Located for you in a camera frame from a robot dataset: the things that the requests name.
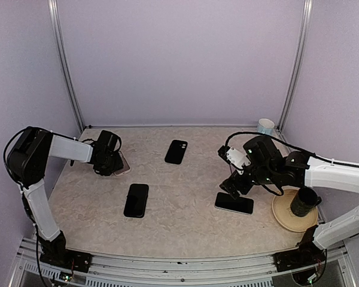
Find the tabletop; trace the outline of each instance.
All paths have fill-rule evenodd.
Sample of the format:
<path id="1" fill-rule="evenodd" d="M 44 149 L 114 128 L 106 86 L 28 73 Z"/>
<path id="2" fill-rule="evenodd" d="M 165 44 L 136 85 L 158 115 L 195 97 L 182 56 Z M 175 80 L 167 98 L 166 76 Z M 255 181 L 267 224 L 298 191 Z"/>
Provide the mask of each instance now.
<path id="1" fill-rule="evenodd" d="M 102 129 L 85 129 L 80 140 L 97 139 Z M 131 127 L 107 129 L 122 138 L 131 171 L 100 176 L 92 165 L 66 164 L 49 203 L 64 232 L 67 248 L 150 258 L 211 258 L 259 254 L 293 248 L 303 233 L 275 220 L 274 195 L 254 186 L 252 215 L 214 207 L 219 185 L 230 176 L 217 154 L 234 127 Z M 253 136 L 240 135 L 230 146 L 243 151 Z M 180 165 L 165 163 L 174 139 L 188 142 Z M 283 154 L 284 147 L 276 143 Z M 149 185 L 145 216 L 123 215 L 131 184 Z"/>

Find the round plate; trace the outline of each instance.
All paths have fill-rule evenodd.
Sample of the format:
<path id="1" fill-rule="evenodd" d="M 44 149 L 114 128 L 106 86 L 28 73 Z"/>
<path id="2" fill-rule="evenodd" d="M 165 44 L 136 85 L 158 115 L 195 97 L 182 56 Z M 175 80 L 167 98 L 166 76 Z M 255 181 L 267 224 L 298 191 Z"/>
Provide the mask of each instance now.
<path id="1" fill-rule="evenodd" d="M 318 223 L 318 209 L 313 208 L 305 217 L 294 215 L 290 205 L 297 192 L 297 190 L 285 190 L 283 196 L 275 196 L 272 209 L 275 219 L 284 228 L 293 232 L 305 232 L 308 228 Z"/>

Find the black smartphone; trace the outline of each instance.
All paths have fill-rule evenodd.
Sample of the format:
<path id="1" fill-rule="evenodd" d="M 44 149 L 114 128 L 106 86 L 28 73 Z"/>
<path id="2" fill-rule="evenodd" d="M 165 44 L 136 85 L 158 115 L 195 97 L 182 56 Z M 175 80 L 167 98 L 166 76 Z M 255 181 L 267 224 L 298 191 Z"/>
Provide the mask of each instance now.
<path id="1" fill-rule="evenodd" d="M 142 218 L 145 215 L 149 186 L 147 184 L 131 184 L 124 208 L 126 217 Z"/>
<path id="2" fill-rule="evenodd" d="M 187 142 L 179 141 L 178 139 L 175 139 L 170 144 L 168 153 L 166 154 L 165 157 L 165 162 L 173 163 L 173 164 L 181 164 L 182 159 L 184 158 L 186 148 L 187 148 Z"/>
<path id="3" fill-rule="evenodd" d="M 252 214 L 254 201 L 246 197 L 238 197 L 236 200 L 227 193 L 218 193 L 215 200 L 215 207 L 244 214 Z"/>

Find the robotic arm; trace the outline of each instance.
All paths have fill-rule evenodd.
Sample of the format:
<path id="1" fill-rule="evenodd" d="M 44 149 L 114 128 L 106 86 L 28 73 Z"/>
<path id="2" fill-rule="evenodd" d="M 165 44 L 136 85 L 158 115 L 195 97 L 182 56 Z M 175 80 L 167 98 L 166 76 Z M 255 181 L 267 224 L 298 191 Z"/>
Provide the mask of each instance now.
<path id="1" fill-rule="evenodd" d="M 252 186 L 274 184 L 282 187 L 327 187 L 359 193 L 359 164 L 319 157 L 303 149 L 283 157 L 270 136 L 257 136 L 244 144 L 247 155 L 227 144 L 218 151 L 220 157 L 236 170 L 220 187 L 233 198 L 247 194 Z M 296 251 L 275 254 L 278 271 L 311 265 L 323 260 L 323 250 L 359 233 L 359 206 L 322 225 L 309 228 Z"/>
<path id="2" fill-rule="evenodd" d="M 9 175 L 20 188 L 28 217 L 36 225 L 43 251 L 40 260 L 51 265 L 67 269 L 73 267 L 74 270 L 87 272 L 90 254 L 65 249 L 65 236 L 54 221 L 49 208 L 43 180 L 47 160 L 49 157 L 59 157 L 71 160 L 71 165 L 73 161 L 89 163 L 97 174 L 109 176 L 123 168 L 118 153 L 121 139 L 106 130 L 101 132 L 98 140 L 91 140 L 91 144 L 37 127 L 27 127 L 21 132 L 8 156 L 6 150 L 10 142 L 5 148 L 4 163 Z"/>

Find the purple wall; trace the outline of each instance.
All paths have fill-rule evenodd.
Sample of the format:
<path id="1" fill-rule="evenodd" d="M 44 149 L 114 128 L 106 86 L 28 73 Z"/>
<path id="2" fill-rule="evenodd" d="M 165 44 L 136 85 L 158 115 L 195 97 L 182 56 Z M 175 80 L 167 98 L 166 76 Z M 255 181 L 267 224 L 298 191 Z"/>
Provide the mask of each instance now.
<path id="1" fill-rule="evenodd" d="M 303 1 L 59 1 L 91 125 L 277 121 Z"/>
<path id="2" fill-rule="evenodd" d="M 314 1 L 302 70 L 285 136 L 325 157 L 359 162 L 359 1 Z M 330 220 L 359 196 L 322 190 Z M 359 279 L 359 236 L 346 241 Z"/>
<path id="3" fill-rule="evenodd" d="M 41 126 L 78 135 L 53 39 L 47 1 L 0 1 L 0 286 L 20 241 L 32 230 L 20 193 L 7 175 L 2 150 L 15 132 Z M 50 192 L 62 161 L 51 161 Z"/>

